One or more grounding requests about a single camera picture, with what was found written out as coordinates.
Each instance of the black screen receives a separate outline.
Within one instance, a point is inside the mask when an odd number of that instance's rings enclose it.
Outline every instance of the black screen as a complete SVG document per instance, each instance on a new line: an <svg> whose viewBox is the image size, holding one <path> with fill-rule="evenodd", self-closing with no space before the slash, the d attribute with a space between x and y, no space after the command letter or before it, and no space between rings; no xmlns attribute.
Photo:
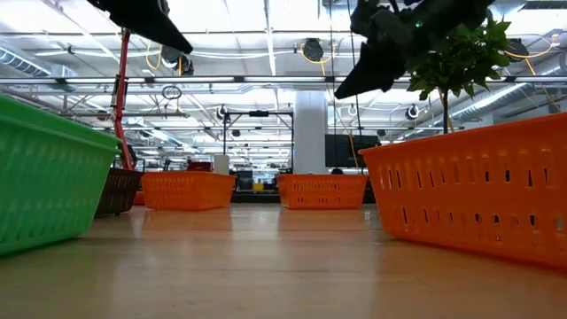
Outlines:
<svg viewBox="0 0 567 319"><path fill-rule="evenodd" d="M378 136L353 136L353 144L358 165L363 167L364 160L358 154L358 151L379 146L380 142L378 141ZM325 165L327 167L356 167L348 135L325 136Z"/></svg>

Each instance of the white pillar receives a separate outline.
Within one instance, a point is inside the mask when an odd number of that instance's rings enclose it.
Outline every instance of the white pillar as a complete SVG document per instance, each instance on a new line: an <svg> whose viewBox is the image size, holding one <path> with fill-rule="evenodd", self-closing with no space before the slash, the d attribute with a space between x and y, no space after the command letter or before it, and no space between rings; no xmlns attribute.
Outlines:
<svg viewBox="0 0 567 319"><path fill-rule="evenodd" d="M463 124L465 129L483 128L486 126L494 125L494 115L489 113L484 115L480 121L468 121Z"/></svg>
<svg viewBox="0 0 567 319"><path fill-rule="evenodd" d="M325 167L327 99L324 91L298 91L295 97L296 174L328 174Z"/></svg>

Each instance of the basket hole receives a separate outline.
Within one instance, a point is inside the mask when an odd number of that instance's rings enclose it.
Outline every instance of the basket hole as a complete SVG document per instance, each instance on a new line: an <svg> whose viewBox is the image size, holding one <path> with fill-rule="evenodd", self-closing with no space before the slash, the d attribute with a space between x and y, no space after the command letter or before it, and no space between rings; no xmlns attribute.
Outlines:
<svg viewBox="0 0 567 319"><path fill-rule="evenodd" d="M419 172L417 172L417 182L419 183L419 188L423 188L422 177L419 175Z"/></svg>
<svg viewBox="0 0 567 319"><path fill-rule="evenodd" d="M396 171L396 175L398 176L398 187L401 189L400 171Z"/></svg>
<svg viewBox="0 0 567 319"><path fill-rule="evenodd" d="M474 168L474 163L472 161L473 161L473 159L471 159L471 158L467 159L467 170L469 171L469 181L471 183L475 183L476 182L475 168Z"/></svg>
<svg viewBox="0 0 567 319"><path fill-rule="evenodd" d="M406 213L406 208L403 207L402 209L404 211L404 222L406 223L406 225L408 225L408 214Z"/></svg>
<svg viewBox="0 0 567 319"><path fill-rule="evenodd" d="M563 217L559 216L555 219L555 228L558 231L563 231L564 230L564 224L563 224Z"/></svg>
<svg viewBox="0 0 567 319"><path fill-rule="evenodd" d="M533 187L532 171L528 171L528 187Z"/></svg>
<svg viewBox="0 0 567 319"><path fill-rule="evenodd" d="M535 228L535 229L538 228L538 218L534 214L530 215L530 225L532 225L532 228Z"/></svg>
<svg viewBox="0 0 567 319"><path fill-rule="evenodd" d="M520 219L516 216L512 216L512 227L520 226Z"/></svg>
<svg viewBox="0 0 567 319"><path fill-rule="evenodd" d="M461 177L459 176L459 166L456 162L453 163L454 182L460 183Z"/></svg>
<svg viewBox="0 0 567 319"><path fill-rule="evenodd" d="M389 170L388 174L390 175L390 190L393 188L393 179L392 179L392 171Z"/></svg>

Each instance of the green leaves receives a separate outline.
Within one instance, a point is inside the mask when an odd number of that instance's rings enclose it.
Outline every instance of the green leaves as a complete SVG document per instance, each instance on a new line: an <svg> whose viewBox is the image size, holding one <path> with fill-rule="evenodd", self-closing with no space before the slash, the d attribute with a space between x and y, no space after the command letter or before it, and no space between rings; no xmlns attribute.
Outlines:
<svg viewBox="0 0 567 319"><path fill-rule="evenodd" d="M421 91L420 100L425 100L436 88L451 90L457 97L463 90L474 97L474 84L488 89L487 77L501 78L493 67L510 64L504 53L508 48L509 26L509 22L492 20L474 30L465 26L456 28L435 51L412 61L408 69L411 74L408 91Z"/></svg>
<svg viewBox="0 0 567 319"><path fill-rule="evenodd" d="M491 72L488 73L488 77L493 79L493 80L500 80L500 75L498 74L498 72L496 72L495 70L492 70Z"/></svg>
<svg viewBox="0 0 567 319"><path fill-rule="evenodd" d="M510 59L508 56L500 54L498 51L490 52L490 59L494 63L495 66L509 66Z"/></svg>
<svg viewBox="0 0 567 319"><path fill-rule="evenodd" d="M419 100L420 101L425 101L427 99L427 97L429 97L430 92L428 91L423 91L420 95L419 95Z"/></svg>
<svg viewBox="0 0 567 319"><path fill-rule="evenodd" d="M475 96L475 89L472 86L472 83L467 83L464 85L464 91L467 92L467 94L470 97L474 97Z"/></svg>

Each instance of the black cable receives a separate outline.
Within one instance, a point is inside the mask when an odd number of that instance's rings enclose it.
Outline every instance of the black cable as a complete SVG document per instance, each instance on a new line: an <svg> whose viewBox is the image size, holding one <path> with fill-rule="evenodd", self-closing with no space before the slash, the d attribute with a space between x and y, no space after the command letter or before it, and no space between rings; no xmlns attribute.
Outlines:
<svg viewBox="0 0 567 319"><path fill-rule="evenodd" d="M346 0L346 7L348 9L348 16L351 16L351 0ZM354 56L354 34L353 31L351 30L351 49L353 50L353 67L356 66L356 57ZM356 119L358 121L358 131L359 131L359 135L361 137L361 143L362 143L362 122L361 122L361 112L360 112L360 107L359 107L359 102L358 102L358 94L355 96L356 99ZM364 160L361 163L361 175L364 175Z"/></svg>
<svg viewBox="0 0 567 319"><path fill-rule="evenodd" d="M400 12L400 8L398 7L398 3L396 2L396 0L390 0L390 4L392 5L394 13Z"/></svg>
<svg viewBox="0 0 567 319"><path fill-rule="evenodd" d="M338 165L338 156L337 156L337 100L335 99L335 97L333 96L333 94L335 93L335 59L333 57L333 54L335 52L335 48L333 46L333 2L330 1L329 2L329 15L330 15L330 55L331 55L331 59L330 59L330 75L332 76L332 88L333 90L331 92L329 92L329 97L330 99L333 100L333 117L335 119L335 167L337 167Z"/></svg>

